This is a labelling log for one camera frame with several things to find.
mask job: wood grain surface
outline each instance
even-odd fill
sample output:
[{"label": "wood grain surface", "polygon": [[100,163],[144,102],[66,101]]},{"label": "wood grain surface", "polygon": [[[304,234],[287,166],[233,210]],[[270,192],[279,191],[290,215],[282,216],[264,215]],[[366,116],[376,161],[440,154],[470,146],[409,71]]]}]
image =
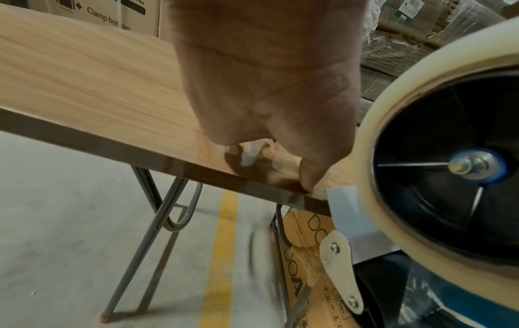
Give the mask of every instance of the wood grain surface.
[{"label": "wood grain surface", "polygon": [[300,159],[278,144],[231,154],[210,142],[169,43],[7,5],[0,5],[0,129],[325,215],[326,189],[353,183],[346,158],[306,194]]}]

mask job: white label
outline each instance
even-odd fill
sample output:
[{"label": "white label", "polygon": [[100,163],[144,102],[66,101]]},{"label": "white label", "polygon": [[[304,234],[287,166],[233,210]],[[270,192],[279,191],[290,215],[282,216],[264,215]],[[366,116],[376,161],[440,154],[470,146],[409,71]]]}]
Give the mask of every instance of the white label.
[{"label": "white label", "polygon": [[404,3],[402,3],[398,10],[409,18],[415,18],[422,7],[422,0],[404,0]]}]

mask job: black plastic wheel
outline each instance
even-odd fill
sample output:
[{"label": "black plastic wheel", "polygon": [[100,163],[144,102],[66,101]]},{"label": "black plastic wheel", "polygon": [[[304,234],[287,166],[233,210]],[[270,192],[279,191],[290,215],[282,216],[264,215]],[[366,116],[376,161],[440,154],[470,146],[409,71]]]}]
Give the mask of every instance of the black plastic wheel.
[{"label": "black plastic wheel", "polygon": [[[499,153],[507,176],[484,184],[447,169],[453,155],[474,147]],[[518,265],[518,159],[515,68],[446,83],[400,111],[379,137],[374,174],[390,209],[421,235],[467,256]]]}]

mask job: bolt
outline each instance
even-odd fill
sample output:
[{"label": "bolt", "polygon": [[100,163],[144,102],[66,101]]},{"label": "bolt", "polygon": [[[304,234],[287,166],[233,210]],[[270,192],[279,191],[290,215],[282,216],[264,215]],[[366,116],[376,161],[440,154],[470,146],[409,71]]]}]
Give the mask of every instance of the bolt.
[{"label": "bolt", "polygon": [[336,253],[336,254],[338,254],[341,251],[341,249],[339,248],[339,245],[337,245],[336,243],[331,243],[330,249],[332,250],[333,253]]},{"label": "bolt", "polygon": [[353,296],[350,296],[350,298],[348,299],[348,304],[349,304],[353,309],[358,308],[358,302],[357,302],[357,300],[355,299],[355,297],[353,297]]},{"label": "bolt", "polygon": [[470,158],[460,157],[449,162],[449,171],[456,175],[465,175],[472,171],[473,164]]}]

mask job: metal bracket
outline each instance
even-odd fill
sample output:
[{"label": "metal bracket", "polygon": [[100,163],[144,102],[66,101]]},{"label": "metal bracket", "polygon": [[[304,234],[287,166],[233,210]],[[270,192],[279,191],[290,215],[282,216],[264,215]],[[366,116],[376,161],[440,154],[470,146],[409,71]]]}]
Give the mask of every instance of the metal bracket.
[{"label": "metal bracket", "polygon": [[364,311],[364,302],[355,281],[351,247],[346,237],[337,230],[332,231],[321,242],[319,253],[324,270],[346,306],[351,312],[361,314]]}]

